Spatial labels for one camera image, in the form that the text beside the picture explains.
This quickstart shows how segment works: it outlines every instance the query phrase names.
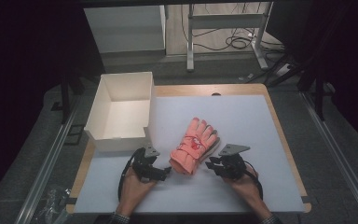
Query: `table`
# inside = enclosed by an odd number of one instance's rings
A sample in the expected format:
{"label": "table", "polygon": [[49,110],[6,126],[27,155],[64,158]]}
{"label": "table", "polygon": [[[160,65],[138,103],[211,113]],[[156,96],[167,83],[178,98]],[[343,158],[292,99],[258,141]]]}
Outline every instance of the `table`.
{"label": "table", "polygon": [[[296,179],[297,187],[300,192],[301,197],[307,198],[307,192],[305,191],[304,185],[302,183],[299,172],[296,168],[296,162],[292,156],[290,148],[286,142],[286,138],[282,131],[281,124],[276,115],[273,104],[269,98],[269,93],[267,88],[263,84],[223,84],[223,85],[177,85],[177,86],[156,86],[156,95],[157,96],[208,96],[213,93],[220,93],[222,95],[263,95],[266,99],[269,112],[274,121],[276,130],[278,135],[280,136],[282,146],[287,157],[287,160],[291,166],[291,170],[293,172],[293,176]],[[86,150],[80,163],[76,180],[72,187],[70,198],[71,201],[75,201],[75,199],[79,196],[81,188],[86,179],[86,175],[88,169],[90,167],[92,155],[94,153],[95,146],[91,141],[88,142],[86,146]],[[305,212],[308,213],[311,209],[311,204],[308,202],[304,202]],[[74,212],[75,205],[67,204],[66,210],[68,213]]]}

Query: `pink glove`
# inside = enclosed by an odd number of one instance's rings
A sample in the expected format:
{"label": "pink glove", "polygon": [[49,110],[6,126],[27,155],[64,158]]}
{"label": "pink glove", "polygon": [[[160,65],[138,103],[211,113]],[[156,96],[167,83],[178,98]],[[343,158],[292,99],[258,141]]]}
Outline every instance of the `pink glove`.
{"label": "pink glove", "polygon": [[193,175],[198,165],[218,147],[217,131],[203,120],[193,118],[188,125],[182,143],[171,152],[172,168],[184,175]]}

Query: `sleeve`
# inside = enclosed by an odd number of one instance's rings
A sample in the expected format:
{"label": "sleeve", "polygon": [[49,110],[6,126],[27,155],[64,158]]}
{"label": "sleeve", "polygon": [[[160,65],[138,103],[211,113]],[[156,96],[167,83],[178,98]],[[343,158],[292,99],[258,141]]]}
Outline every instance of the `sleeve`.
{"label": "sleeve", "polygon": [[272,215],[272,217],[269,217],[267,219],[264,219],[260,224],[283,224],[277,217]]}
{"label": "sleeve", "polygon": [[129,217],[124,217],[121,214],[113,213],[107,224],[128,224],[129,222]]}

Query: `open cardboard box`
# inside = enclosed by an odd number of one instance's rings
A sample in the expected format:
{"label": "open cardboard box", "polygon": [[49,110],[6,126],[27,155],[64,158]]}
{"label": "open cardboard box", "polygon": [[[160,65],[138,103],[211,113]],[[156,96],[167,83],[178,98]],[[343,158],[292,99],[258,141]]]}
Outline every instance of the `open cardboard box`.
{"label": "open cardboard box", "polygon": [[101,75],[84,130],[100,151],[144,147],[154,98],[151,72]]}

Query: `dark floor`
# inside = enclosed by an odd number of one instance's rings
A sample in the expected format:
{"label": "dark floor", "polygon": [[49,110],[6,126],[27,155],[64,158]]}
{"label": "dark floor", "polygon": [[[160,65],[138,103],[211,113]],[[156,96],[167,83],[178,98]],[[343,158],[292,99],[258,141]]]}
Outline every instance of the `dark floor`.
{"label": "dark floor", "polygon": [[[152,71],[155,85],[178,84],[223,84],[244,83],[249,74],[263,74],[253,54],[217,55],[196,57],[194,73],[186,72],[184,57],[156,57],[155,60],[117,58],[105,55],[107,73]],[[265,77],[254,82],[263,82]],[[312,209],[307,214],[278,213],[284,223],[358,223],[358,202],[348,187],[335,160],[304,101],[296,89],[298,77],[292,77],[275,88],[268,89],[272,103],[280,119],[289,147],[307,193]],[[97,83],[82,78],[86,87],[76,114],[74,124],[85,124],[92,105]],[[28,136],[17,159],[0,183],[0,224],[13,223],[20,212],[37,175],[42,161],[61,125],[62,114],[51,111],[53,104],[61,100],[60,88],[46,92],[44,107],[34,128]],[[343,153],[350,161],[358,177],[358,133],[340,115],[329,97],[324,98],[325,122],[337,139]],[[83,155],[88,137],[83,134],[76,146],[63,146],[62,152],[48,180],[51,186],[69,189],[75,180],[76,171]],[[46,191],[36,207],[36,217],[47,203]],[[74,215],[68,223],[93,223],[96,215]],[[243,223],[244,216],[137,216],[132,223]]]}

